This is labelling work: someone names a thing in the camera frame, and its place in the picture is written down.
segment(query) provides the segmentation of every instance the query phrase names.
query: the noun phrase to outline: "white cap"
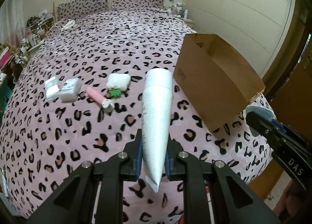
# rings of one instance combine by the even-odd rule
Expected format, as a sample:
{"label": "white cap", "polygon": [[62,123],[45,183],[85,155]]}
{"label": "white cap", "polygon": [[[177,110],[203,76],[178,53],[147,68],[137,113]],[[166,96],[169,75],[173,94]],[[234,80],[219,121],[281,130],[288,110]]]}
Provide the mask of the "white cap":
{"label": "white cap", "polygon": [[172,92],[172,74],[166,69],[154,68],[146,74],[144,89],[153,86],[162,86]]}

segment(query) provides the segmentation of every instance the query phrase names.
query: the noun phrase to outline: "sheer curtain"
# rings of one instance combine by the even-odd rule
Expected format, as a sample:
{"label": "sheer curtain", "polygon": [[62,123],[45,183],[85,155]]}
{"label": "sheer curtain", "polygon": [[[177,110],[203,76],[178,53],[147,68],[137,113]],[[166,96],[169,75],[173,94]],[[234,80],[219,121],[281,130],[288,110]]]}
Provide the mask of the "sheer curtain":
{"label": "sheer curtain", "polygon": [[23,0],[5,0],[0,8],[0,43],[19,47],[24,37]]}

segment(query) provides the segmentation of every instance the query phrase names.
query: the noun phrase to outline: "metal bolt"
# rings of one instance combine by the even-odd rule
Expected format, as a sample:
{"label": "metal bolt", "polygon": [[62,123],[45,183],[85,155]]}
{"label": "metal bolt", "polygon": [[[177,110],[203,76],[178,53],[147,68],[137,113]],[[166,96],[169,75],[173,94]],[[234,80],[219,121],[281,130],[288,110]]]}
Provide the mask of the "metal bolt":
{"label": "metal bolt", "polygon": [[121,159],[125,159],[125,158],[128,157],[128,154],[127,154],[126,152],[120,152],[120,153],[118,154],[118,157],[121,158]]}
{"label": "metal bolt", "polygon": [[179,152],[179,156],[181,157],[181,158],[186,158],[186,157],[188,157],[188,153],[187,152]]}
{"label": "metal bolt", "polygon": [[224,167],[224,162],[223,162],[223,161],[216,161],[216,162],[215,162],[215,165],[216,165],[218,168],[223,168],[223,167]]}
{"label": "metal bolt", "polygon": [[91,162],[90,162],[90,161],[85,161],[85,162],[83,162],[83,163],[81,164],[81,166],[82,166],[83,168],[88,168],[88,167],[91,166]]}

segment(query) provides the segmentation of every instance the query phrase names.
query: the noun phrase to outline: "wooden door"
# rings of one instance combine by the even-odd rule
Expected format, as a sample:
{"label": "wooden door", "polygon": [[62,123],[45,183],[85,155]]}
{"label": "wooden door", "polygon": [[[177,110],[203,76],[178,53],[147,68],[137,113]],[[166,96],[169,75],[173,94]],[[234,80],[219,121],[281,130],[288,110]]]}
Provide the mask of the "wooden door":
{"label": "wooden door", "polygon": [[312,141],[312,40],[288,82],[270,102],[277,119]]}

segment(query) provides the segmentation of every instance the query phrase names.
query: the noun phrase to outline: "squeeze tube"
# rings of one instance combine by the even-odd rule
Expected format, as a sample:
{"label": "squeeze tube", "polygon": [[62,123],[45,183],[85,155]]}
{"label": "squeeze tube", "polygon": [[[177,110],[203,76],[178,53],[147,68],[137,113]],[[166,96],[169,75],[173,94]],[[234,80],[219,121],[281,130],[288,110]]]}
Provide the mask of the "squeeze tube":
{"label": "squeeze tube", "polygon": [[155,192],[158,192],[165,163],[171,119],[171,72],[161,68],[147,72],[142,102],[142,146],[145,180]]}

